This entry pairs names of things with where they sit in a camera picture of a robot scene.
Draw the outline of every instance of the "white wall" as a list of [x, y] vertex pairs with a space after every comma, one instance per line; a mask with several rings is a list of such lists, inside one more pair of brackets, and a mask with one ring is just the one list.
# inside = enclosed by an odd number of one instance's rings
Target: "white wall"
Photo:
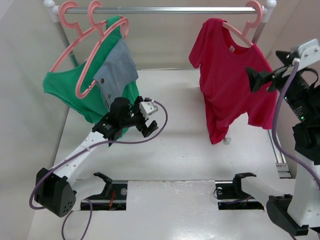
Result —
[[[56, 0], [61, 5], [65, 0]], [[277, 7], [258, 42], [267, 55], [300, 0], [278, 0]], [[91, 0], [75, 0], [80, 7], [88, 7]], [[103, 7], [244, 7], [248, 0], [100, 0]], [[114, 14], [96, 14], [103, 20]], [[252, 14], [123, 14], [130, 22], [126, 39], [133, 59], [139, 69], [143, 68], [191, 68], [189, 53], [196, 41], [202, 24], [209, 18], [226, 19], [239, 30], [246, 21], [254, 20]], [[82, 30], [90, 27], [86, 14], [67, 14], [67, 20], [79, 21]], [[70, 39], [75, 39], [74, 29], [66, 29]], [[99, 38], [98, 33], [89, 36], [81, 47], [74, 50], [83, 62]]]
[[[268, 61], [273, 69], [282, 66], [281, 62], [275, 56], [276, 50], [290, 51], [290, 48], [297, 44], [314, 38], [320, 39], [319, 9], [319, 0], [304, 0], [298, 4], [276, 43], [272, 47], [272, 54], [268, 57]], [[311, 67], [320, 72], [320, 62]], [[309, 84], [315, 80], [315, 76], [312, 74], [306, 73], [303, 76]], [[277, 133], [282, 147], [291, 154], [295, 154], [295, 140], [292, 127], [297, 123], [299, 123], [299, 120], [290, 107], [284, 103], [279, 115]], [[290, 159], [287, 160], [290, 171], [295, 176], [297, 165]]]
[[68, 110], [42, 87], [64, 47], [41, 0], [1, 0], [0, 33], [0, 239], [25, 240], [36, 173], [52, 166]]

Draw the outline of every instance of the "red t-shirt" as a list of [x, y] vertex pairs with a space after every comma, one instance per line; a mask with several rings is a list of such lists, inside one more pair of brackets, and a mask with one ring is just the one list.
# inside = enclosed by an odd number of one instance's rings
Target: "red t-shirt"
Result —
[[212, 144], [226, 136], [229, 125], [241, 114], [248, 114], [248, 124], [272, 128], [277, 93], [267, 92], [265, 84], [250, 91], [246, 67], [271, 72], [267, 60], [257, 47], [237, 45], [222, 19], [207, 20], [189, 55], [194, 68], [200, 67], [200, 89], [204, 95], [206, 124]]

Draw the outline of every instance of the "white pipe connector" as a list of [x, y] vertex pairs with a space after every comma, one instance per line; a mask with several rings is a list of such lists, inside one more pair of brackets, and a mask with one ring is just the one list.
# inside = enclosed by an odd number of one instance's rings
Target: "white pipe connector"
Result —
[[262, 22], [267, 23], [271, 17], [272, 12], [277, 6], [277, 0], [266, 0], [263, 8]]
[[43, 6], [49, 13], [49, 16], [54, 23], [58, 23], [59, 20], [59, 6], [56, 5], [55, 1], [53, 0], [44, 0]]

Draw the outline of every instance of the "clothes hanger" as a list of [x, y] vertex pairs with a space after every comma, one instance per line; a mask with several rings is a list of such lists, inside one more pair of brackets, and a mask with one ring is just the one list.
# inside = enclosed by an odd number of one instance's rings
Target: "clothes hanger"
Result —
[[90, 25], [99, 30], [99, 34], [100, 34], [100, 39], [99, 41], [95, 44], [92, 52], [90, 53], [90, 56], [88, 57], [88, 60], [86, 61], [84, 68], [82, 70], [82, 73], [80, 75], [80, 78], [76, 84], [75, 87], [75, 95], [79, 98], [79, 99], [83, 99], [85, 96], [88, 95], [88, 93], [91, 91], [91, 89], [97, 84], [97, 81], [93, 79], [92, 83], [90, 84], [90, 86], [84, 91], [81, 92], [81, 85], [85, 79], [86, 73], [89, 69], [89, 66], [92, 62], [92, 60], [94, 59], [98, 49], [100, 48], [101, 44], [103, 43], [103, 41], [107, 38], [107, 36], [117, 27], [119, 27], [122, 24], [125, 24], [126, 28], [125, 28], [125, 32], [124, 32], [124, 36], [123, 38], [125, 39], [128, 35], [129, 32], [129, 21], [127, 18], [122, 18], [119, 21], [117, 21], [116, 23], [112, 24], [105, 32], [103, 32], [103, 22], [104, 21], [98, 21], [98, 23], [95, 23], [94, 19], [93, 19], [93, 14], [94, 14], [94, 10], [95, 8], [100, 8], [102, 5], [99, 1], [92, 1], [88, 7], [88, 18], [89, 18], [89, 23]]
[[254, 29], [254, 28], [258, 27], [258, 25], [261, 23], [262, 18], [263, 18], [263, 9], [262, 9], [261, 4], [256, 0], [248, 1], [245, 4], [245, 6], [246, 7], [253, 7], [255, 9], [256, 20], [254, 22], [247, 21], [242, 33], [238, 29], [231, 26], [227, 22], [224, 22], [222, 24], [222, 26], [224, 28], [228, 29], [230, 32], [234, 33], [237, 37], [239, 37], [248, 47], [251, 47], [254, 44], [247, 39], [247, 34], [248, 34], [249, 29]]
[[92, 1], [88, 7], [88, 19], [89, 19], [89, 23], [91, 25], [91, 27], [89, 29], [87, 29], [86, 31], [82, 32], [80, 26], [79, 26], [79, 23], [77, 21], [73, 22], [73, 23], [69, 23], [67, 22], [66, 20], [66, 17], [65, 17], [65, 14], [66, 14], [66, 11], [69, 9], [69, 8], [76, 8], [78, 7], [79, 5], [74, 2], [74, 1], [66, 1], [64, 2], [60, 8], [59, 8], [59, 19], [60, 19], [60, 22], [66, 27], [66, 28], [70, 28], [70, 29], [75, 29], [78, 33], [78, 38], [73, 42], [71, 43], [65, 50], [64, 52], [60, 55], [60, 57], [57, 59], [57, 61], [54, 63], [53, 67], [51, 68], [50, 72], [55, 72], [59, 66], [61, 65], [61, 63], [65, 60], [65, 58], [69, 55], [69, 53], [83, 40], [85, 39], [87, 36], [89, 36], [90, 34], [92, 34], [94, 31], [98, 30], [99, 31], [99, 35], [100, 35], [100, 38], [99, 38], [99, 41], [96, 43], [96, 45], [94, 46], [83, 70], [82, 70], [82, 73], [80, 75], [80, 78], [77, 82], [77, 87], [79, 85], [79, 88], [78, 88], [78, 93], [79, 93], [79, 96], [77, 94], [77, 88], [76, 88], [76, 95], [78, 98], [84, 98], [88, 93], [89, 91], [93, 88], [93, 86], [96, 84], [95, 81], [93, 81], [91, 83], [91, 85], [89, 86], [88, 89], [86, 89], [86, 91], [84, 91], [84, 93], [80, 93], [80, 86], [85, 78], [85, 75], [88, 71], [88, 68], [96, 54], [96, 52], [98, 51], [100, 45], [102, 44], [102, 42], [106, 39], [106, 37], [114, 30], [116, 29], [117, 27], [121, 26], [121, 33], [123, 35], [123, 38], [126, 38], [127, 35], [128, 35], [128, 32], [129, 32], [129, 20], [123, 16], [120, 16], [120, 20], [118, 20], [117, 22], [115, 22], [114, 24], [112, 24], [105, 32], [103, 32], [103, 26], [107, 24], [107, 21], [104, 20], [104, 21], [99, 21], [98, 23], [95, 23], [94, 20], [93, 20], [93, 13], [94, 13], [94, 10], [95, 8], [97, 7], [101, 7], [101, 3], [99, 1]]

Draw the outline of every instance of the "green garment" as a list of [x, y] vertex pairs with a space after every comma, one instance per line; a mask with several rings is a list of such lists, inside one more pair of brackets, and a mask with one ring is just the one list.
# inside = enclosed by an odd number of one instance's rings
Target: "green garment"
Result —
[[[119, 16], [114, 16], [107, 19], [106, 27], [109, 28], [119, 19]], [[103, 41], [84, 77], [81, 86], [81, 92], [87, 89], [91, 84], [94, 75], [102, 66], [106, 60], [106, 57], [120, 38], [122, 38], [120, 27], [117, 27]], [[89, 123], [97, 123], [108, 112], [99, 87], [95, 85], [89, 94], [83, 99], [79, 99], [76, 96], [76, 85], [81, 72], [85, 67], [85, 64], [86, 63], [84, 62], [80, 66], [69, 71], [48, 72], [43, 80], [43, 90], [45, 93], [52, 94], [61, 99], [70, 108], [82, 114], [85, 120], [87, 120]], [[139, 91], [135, 81], [129, 83], [123, 90], [122, 97], [129, 99], [132, 104], [138, 96]]]

